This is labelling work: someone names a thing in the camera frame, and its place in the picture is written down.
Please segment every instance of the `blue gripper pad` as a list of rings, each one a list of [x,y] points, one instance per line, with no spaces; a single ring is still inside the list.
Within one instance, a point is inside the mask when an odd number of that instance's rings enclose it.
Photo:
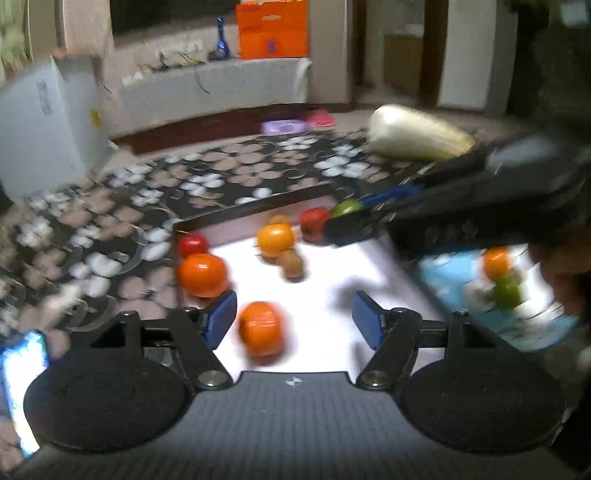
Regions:
[[[385,310],[365,292],[359,291],[353,297],[352,316],[355,325],[372,350],[377,350],[384,341],[380,315]]]
[[[233,290],[222,293],[209,307],[203,310],[207,315],[207,325],[203,332],[203,338],[207,346],[215,350],[229,328],[236,319],[238,298]]]

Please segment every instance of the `red apple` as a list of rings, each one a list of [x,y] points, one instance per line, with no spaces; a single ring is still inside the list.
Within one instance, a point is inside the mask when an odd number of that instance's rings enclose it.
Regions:
[[[300,215],[300,228],[304,240],[312,244],[322,243],[324,224],[331,217],[326,208],[311,208]]]
[[[188,233],[178,243],[178,254],[187,258],[193,254],[209,253],[209,242],[207,238],[197,232]]]

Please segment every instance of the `human hand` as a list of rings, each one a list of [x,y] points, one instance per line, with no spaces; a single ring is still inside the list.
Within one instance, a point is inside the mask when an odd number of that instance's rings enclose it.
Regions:
[[[564,242],[553,245],[530,245],[530,257],[540,263],[544,280],[554,289],[556,301],[567,315],[581,315],[586,299],[580,288],[580,276],[591,272],[591,228],[579,230]]]

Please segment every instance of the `green apple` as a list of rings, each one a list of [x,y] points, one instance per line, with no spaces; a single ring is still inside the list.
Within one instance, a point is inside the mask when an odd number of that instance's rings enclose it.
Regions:
[[[345,200],[333,208],[332,216],[340,217],[341,215],[348,215],[349,213],[363,210],[363,204],[359,200]]]
[[[492,290],[492,298],[496,306],[502,309],[514,309],[521,305],[523,299],[520,284],[520,275],[515,272],[498,278]]]

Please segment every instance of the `wall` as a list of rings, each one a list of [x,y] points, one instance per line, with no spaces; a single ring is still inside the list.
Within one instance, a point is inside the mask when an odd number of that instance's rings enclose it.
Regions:
[[[310,103],[348,103],[352,0],[310,0]]]
[[[351,99],[348,62],[351,0],[310,1],[309,102],[346,103]],[[132,131],[131,119],[122,108],[118,95],[121,80],[138,71],[138,66],[153,63],[157,50],[178,43],[202,40],[206,50],[217,42],[213,19],[196,21],[183,31],[168,33],[165,28],[150,29],[124,45],[115,45],[111,31],[109,0],[63,0],[64,40],[67,48],[88,47],[103,58],[103,113],[112,135]],[[233,16],[226,17],[226,41],[238,50],[238,27]]]
[[[438,105],[503,114],[516,40],[517,15],[503,0],[449,0]]]
[[[517,47],[517,14],[498,1],[496,8],[495,47],[492,58],[491,79],[486,97],[486,116],[501,116],[507,110],[515,49]]]
[[[217,27],[213,19],[195,21],[182,31],[166,32],[165,28],[150,29],[147,34],[115,45],[111,31],[109,0],[63,0],[63,29],[67,48],[87,47],[103,58],[102,109],[111,135],[133,130],[133,122],[122,108],[118,95],[123,78],[133,75],[142,64],[157,60],[157,51],[174,43],[202,40],[206,50],[217,43]],[[233,51],[238,48],[238,27],[234,17],[226,19],[226,41]]]
[[[58,46],[59,32],[56,30],[56,2],[28,0],[28,44],[32,61],[47,58]]]
[[[440,106],[484,110],[495,23],[496,0],[449,0]]]
[[[384,84],[384,35],[422,36],[424,13],[424,0],[367,0],[364,82]]]

